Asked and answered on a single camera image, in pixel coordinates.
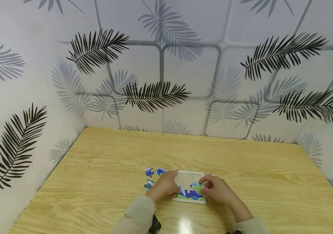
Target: beige sleeve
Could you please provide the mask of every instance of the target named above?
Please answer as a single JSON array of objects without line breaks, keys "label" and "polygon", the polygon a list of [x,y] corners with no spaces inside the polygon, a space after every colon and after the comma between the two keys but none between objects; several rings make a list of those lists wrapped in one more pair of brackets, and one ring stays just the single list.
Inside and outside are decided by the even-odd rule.
[{"label": "beige sleeve", "polygon": [[243,234],[268,234],[260,220],[250,219],[237,224],[236,229]]},{"label": "beige sleeve", "polygon": [[152,225],[155,211],[156,204],[151,198],[145,195],[137,197],[110,234],[146,234]]}]

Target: wallpaper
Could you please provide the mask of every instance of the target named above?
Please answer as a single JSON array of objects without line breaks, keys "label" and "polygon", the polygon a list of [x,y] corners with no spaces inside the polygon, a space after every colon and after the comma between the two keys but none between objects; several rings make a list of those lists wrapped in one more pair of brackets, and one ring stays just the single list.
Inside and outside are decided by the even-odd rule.
[{"label": "wallpaper", "polygon": [[0,0],[0,233],[86,126],[296,143],[333,187],[333,1]]}]

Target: child's left hand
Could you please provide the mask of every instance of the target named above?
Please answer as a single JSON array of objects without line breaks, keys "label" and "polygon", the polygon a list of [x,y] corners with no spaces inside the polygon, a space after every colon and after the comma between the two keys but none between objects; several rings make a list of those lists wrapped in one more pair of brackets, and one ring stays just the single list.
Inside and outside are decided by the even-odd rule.
[{"label": "child's left hand", "polygon": [[174,182],[174,177],[177,175],[178,170],[167,171],[163,173],[157,180],[155,185],[145,194],[157,203],[162,197],[166,195],[172,195],[176,197],[176,193],[180,193],[181,190]]}]

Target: black object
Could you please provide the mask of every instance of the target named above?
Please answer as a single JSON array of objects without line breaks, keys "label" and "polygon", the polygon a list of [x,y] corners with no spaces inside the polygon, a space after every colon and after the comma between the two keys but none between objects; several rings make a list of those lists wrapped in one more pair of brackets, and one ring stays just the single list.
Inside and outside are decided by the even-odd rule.
[{"label": "black object", "polygon": [[152,217],[152,225],[151,225],[150,229],[148,229],[148,231],[151,234],[157,234],[160,229],[161,229],[161,224],[160,224],[159,220],[157,219],[157,217],[154,214],[153,217]]},{"label": "black object", "polygon": [[242,234],[242,232],[236,230],[233,234]]}]

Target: jigsaw puzzle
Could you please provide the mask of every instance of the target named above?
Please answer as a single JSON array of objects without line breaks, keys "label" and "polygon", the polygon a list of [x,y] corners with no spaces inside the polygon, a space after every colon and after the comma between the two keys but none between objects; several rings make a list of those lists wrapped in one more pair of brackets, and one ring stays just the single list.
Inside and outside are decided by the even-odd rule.
[{"label": "jigsaw puzzle", "polygon": [[157,175],[161,175],[162,173],[165,173],[165,172],[166,172],[166,169],[165,169],[165,168],[158,168],[158,169],[156,170],[156,172],[157,172]]},{"label": "jigsaw puzzle", "polygon": [[150,188],[152,188],[154,186],[155,182],[153,180],[145,180],[145,185],[143,187],[145,187],[145,190],[148,191]]},{"label": "jigsaw puzzle", "polygon": [[149,168],[144,169],[144,171],[145,171],[145,175],[146,175],[146,176],[149,176],[149,177],[151,178],[152,175],[155,174],[155,172],[153,172],[152,170],[153,170],[152,167],[149,167]]},{"label": "jigsaw puzzle", "polygon": [[181,189],[181,193],[177,194],[176,198],[172,198],[172,200],[179,202],[206,204],[206,197],[200,191],[204,185],[198,183],[203,175],[203,172],[189,172],[179,170],[175,181],[178,187]]}]

